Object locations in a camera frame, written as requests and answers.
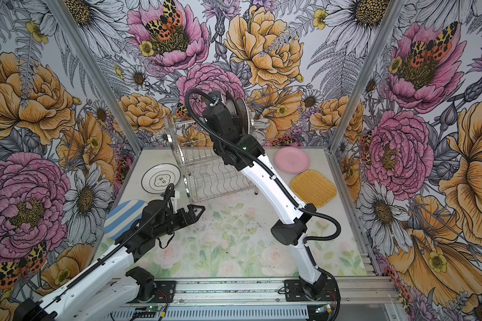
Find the white plate orange sunburst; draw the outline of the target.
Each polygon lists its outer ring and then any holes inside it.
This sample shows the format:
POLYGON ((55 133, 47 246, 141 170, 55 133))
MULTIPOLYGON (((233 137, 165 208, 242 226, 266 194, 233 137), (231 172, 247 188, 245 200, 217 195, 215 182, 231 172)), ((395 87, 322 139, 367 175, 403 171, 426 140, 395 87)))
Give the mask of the white plate orange sunburst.
POLYGON ((243 133, 246 135, 250 135, 253 129, 253 120, 250 113, 249 107, 247 107, 245 100, 239 99, 238 102, 240 103, 240 113, 241 113, 241 120, 243 126, 243 133))

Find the pink plastic plate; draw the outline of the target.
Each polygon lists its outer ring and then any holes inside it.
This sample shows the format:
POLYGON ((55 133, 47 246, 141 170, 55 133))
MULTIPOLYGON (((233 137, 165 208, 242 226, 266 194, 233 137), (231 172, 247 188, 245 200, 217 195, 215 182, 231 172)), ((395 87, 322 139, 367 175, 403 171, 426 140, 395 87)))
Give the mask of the pink plastic plate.
POLYGON ((275 153, 274 164, 285 173, 300 174, 308 170, 310 158, 299 148, 284 147, 275 153))

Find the yellow woven-pattern tray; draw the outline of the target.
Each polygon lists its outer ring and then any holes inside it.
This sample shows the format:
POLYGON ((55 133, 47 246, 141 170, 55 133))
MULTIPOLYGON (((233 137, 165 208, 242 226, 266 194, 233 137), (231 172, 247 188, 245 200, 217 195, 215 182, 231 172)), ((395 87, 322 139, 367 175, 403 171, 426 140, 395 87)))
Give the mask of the yellow woven-pattern tray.
POLYGON ((315 170, 306 170, 294 178, 290 188, 306 204, 312 203, 321 208, 336 195, 336 186, 323 174, 315 170))

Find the black square floral plate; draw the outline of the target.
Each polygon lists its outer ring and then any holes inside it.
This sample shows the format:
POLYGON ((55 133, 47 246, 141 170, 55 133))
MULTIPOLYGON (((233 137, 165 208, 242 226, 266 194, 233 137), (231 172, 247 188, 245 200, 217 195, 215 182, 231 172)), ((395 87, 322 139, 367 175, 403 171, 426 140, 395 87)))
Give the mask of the black square floral plate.
POLYGON ((246 116, 244 115, 244 107, 241 98, 235 98, 230 92, 226 93, 225 105, 230 115, 233 117, 234 124, 237 126, 240 134, 245 134, 246 116))

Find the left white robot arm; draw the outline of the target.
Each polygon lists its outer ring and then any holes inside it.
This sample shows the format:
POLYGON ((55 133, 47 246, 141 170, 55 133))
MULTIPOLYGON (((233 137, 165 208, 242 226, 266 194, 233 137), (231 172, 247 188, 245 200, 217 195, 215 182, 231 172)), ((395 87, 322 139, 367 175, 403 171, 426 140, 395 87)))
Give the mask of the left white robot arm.
POLYGON ((171 302, 171 289, 159 285, 147 270, 135 262, 161 246, 163 236, 197 223, 206 208, 190 204, 175 209, 163 199, 126 201, 110 212, 105 233, 114 244, 68 283, 37 302, 21 303, 14 320, 99 320, 118 307, 151 299, 171 302))

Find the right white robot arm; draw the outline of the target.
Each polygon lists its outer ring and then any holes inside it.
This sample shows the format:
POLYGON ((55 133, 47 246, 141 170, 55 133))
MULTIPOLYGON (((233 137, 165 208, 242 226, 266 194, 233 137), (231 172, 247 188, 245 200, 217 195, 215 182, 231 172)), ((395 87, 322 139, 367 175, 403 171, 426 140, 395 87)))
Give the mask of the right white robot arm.
POLYGON ((314 211, 312 204, 305 204, 288 188, 274 171, 269 157, 258 140, 242 133, 241 120, 232 115, 222 101, 219 92, 210 92, 201 97, 206 104, 202 112, 204 123, 212 135, 213 150, 225 165, 234 167, 266 197, 278 215, 271 228, 273 237, 290 249, 298 267, 301 292, 310 300, 318 300, 328 277, 320 271, 308 250, 304 239, 307 222, 314 211))

